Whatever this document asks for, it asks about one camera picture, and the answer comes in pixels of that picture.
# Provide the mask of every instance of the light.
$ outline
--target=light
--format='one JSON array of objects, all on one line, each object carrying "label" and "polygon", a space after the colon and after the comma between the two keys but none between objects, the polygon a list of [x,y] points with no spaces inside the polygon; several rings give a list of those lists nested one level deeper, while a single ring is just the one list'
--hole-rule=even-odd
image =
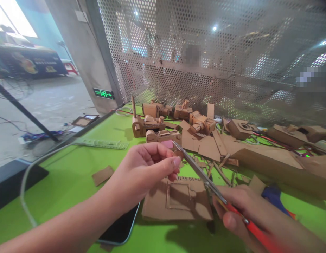
[{"label": "light", "polygon": [[323,45],[326,45],[326,40],[322,41],[319,46],[323,46]]}]

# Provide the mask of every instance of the green table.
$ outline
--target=green table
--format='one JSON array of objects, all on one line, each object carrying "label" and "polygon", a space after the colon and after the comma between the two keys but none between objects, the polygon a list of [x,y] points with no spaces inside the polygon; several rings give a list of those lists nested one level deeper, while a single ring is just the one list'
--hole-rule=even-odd
[{"label": "green table", "polygon": [[[145,138],[133,137],[131,126],[131,117],[113,114],[88,131],[84,137],[120,140],[129,142],[129,147],[145,143]],[[41,166],[49,171],[49,175],[26,192],[26,203],[32,215],[39,223],[46,222],[89,198],[100,188],[94,186],[91,175],[108,165],[116,169],[128,149],[70,146],[47,159]],[[224,172],[230,179],[232,172],[225,169]],[[254,174],[243,168],[239,168],[239,172],[248,177]],[[196,174],[187,165],[181,169],[180,176],[196,177]],[[219,177],[213,170],[214,183],[224,185]],[[297,215],[299,222],[326,241],[326,201],[314,199],[286,186],[281,186],[281,189],[290,193],[281,195],[284,206]],[[228,232],[219,218],[215,218],[216,233],[211,235],[206,223],[202,221],[144,221],[141,207],[128,242],[114,248],[113,252],[201,252],[204,249],[210,252],[245,252],[241,240]],[[0,244],[29,229],[31,225],[19,198],[0,210]],[[94,244],[89,252],[105,251],[99,248],[99,244]]]}]

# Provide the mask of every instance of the scissor blade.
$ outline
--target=scissor blade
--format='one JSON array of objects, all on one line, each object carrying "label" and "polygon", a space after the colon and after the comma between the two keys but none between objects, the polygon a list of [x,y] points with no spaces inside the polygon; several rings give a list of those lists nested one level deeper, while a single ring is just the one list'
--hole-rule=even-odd
[{"label": "scissor blade", "polygon": [[225,204],[227,204],[227,201],[224,199],[220,191],[217,189],[217,187],[214,185],[214,183],[209,179],[209,177],[204,173],[204,171],[199,167],[199,165],[192,159],[192,157],[183,149],[178,143],[175,141],[173,142],[174,145],[183,152],[184,159],[187,161],[192,169],[196,172],[198,177],[204,182],[205,186],[208,187],[211,191],[214,192],[214,194]]}]

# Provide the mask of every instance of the metal mesh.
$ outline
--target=metal mesh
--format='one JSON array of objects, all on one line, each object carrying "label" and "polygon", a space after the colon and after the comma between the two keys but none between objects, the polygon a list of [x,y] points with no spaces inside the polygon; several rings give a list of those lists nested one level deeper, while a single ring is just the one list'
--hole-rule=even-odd
[{"label": "metal mesh", "polygon": [[124,102],[184,99],[215,117],[326,126],[326,5],[98,0]]}]

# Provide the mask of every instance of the pink eraser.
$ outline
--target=pink eraser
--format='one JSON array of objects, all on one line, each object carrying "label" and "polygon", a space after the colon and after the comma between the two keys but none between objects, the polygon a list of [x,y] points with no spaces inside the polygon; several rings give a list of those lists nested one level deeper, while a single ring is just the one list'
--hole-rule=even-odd
[{"label": "pink eraser", "polygon": [[161,144],[163,144],[167,148],[173,148],[173,141],[172,140],[163,141],[163,142],[161,142]]}]

